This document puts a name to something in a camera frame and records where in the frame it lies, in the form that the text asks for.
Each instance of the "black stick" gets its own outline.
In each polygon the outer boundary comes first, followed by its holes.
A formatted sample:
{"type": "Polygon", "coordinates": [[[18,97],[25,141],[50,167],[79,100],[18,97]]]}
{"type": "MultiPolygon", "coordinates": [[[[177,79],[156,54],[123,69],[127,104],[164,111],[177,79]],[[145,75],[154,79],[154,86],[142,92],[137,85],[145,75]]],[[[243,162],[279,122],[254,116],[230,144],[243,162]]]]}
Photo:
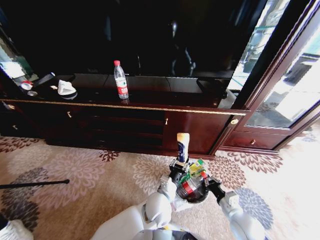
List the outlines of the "black stick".
{"type": "Polygon", "coordinates": [[[68,184],[70,183],[69,179],[63,181],[40,181],[40,182],[29,182],[29,183],[17,183],[17,184],[4,184],[0,185],[0,189],[16,189],[23,187],[33,187],[41,185],[52,185],[52,184],[68,184]]]}

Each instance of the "patterned rug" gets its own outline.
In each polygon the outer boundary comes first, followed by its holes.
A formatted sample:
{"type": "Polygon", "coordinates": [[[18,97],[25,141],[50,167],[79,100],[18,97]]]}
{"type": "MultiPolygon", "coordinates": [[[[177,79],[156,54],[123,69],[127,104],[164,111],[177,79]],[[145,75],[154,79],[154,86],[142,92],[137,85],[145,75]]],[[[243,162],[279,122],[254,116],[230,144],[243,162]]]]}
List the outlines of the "patterned rug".
{"type": "MultiPolygon", "coordinates": [[[[317,148],[318,139],[299,141],[279,156],[218,151],[206,164],[225,190],[237,192],[268,239],[320,239],[317,207],[308,197],[316,189],[317,148]]],[[[64,179],[70,184],[0,190],[0,211],[21,219],[36,240],[87,240],[103,222],[154,192],[172,159],[1,137],[0,184],[64,179]]],[[[203,203],[173,213],[172,221],[208,240],[233,239],[211,193],[203,203]]]]}

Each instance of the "water bottle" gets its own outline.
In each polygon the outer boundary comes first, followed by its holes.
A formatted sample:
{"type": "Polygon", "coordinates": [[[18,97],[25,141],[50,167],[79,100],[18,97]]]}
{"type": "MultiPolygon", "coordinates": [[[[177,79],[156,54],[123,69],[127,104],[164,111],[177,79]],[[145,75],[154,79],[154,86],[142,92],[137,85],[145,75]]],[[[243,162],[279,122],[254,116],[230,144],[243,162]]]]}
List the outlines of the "water bottle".
{"type": "Polygon", "coordinates": [[[114,62],[114,80],[116,87],[118,89],[119,98],[121,99],[128,99],[128,87],[127,87],[127,80],[124,73],[124,70],[120,66],[120,61],[115,60],[114,62]]]}
{"type": "Polygon", "coordinates": [[[202,183],[207,177],[207,174],[203,171],[199,176],[189,178],[178,187],[176,193],[182,199],[187,199],[188,202],[196,201],[204,194],[202,183]]]}

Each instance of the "drawer handle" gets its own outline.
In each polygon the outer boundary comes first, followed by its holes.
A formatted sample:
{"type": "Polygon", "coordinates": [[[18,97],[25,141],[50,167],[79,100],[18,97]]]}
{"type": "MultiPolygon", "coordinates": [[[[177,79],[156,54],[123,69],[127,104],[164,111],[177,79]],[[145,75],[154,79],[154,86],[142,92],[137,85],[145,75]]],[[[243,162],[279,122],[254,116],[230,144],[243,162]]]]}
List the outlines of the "drawer handle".
{"type": "Polygon", "coordinates": [[[11,110],[16,110],[16,107],[15,107],[14,105],[12,105],[12,104],[8,104],[7,106],[8,106],[8,108],[10,108],[11,110]]]}
{"type": "Polygon", "coordinates": [[[239,122],[238,119],[232,119],[232,120],[231,120],[231,124],[232,124],[232,125],[237,124],[238,122],[239,122]]]}

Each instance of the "television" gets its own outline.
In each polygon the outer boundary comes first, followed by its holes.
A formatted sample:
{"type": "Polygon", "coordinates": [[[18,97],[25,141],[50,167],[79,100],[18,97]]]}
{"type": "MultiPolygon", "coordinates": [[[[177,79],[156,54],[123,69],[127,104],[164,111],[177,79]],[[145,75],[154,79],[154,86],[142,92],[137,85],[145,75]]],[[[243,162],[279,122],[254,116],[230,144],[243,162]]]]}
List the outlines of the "television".
{"type": "Polygon", "coordinates": [[[231,79],[266,0],[3,1],[1,24],[39,76],[231,79]]]}

